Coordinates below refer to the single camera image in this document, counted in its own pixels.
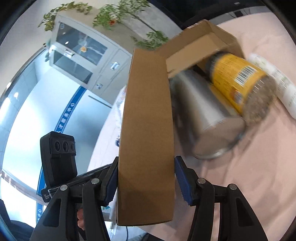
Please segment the person's left hand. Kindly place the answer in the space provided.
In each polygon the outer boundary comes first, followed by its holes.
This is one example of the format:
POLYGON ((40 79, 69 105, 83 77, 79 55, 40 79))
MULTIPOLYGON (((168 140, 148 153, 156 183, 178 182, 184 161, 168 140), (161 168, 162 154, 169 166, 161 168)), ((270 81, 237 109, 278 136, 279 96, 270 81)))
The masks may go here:
POLYGON ((82 230, 85 230, 84 214, 83 214, 82 208, 77 211, 77 218, 78 218, 78 221, 77 221, 78 227, 81 228, 82 230))

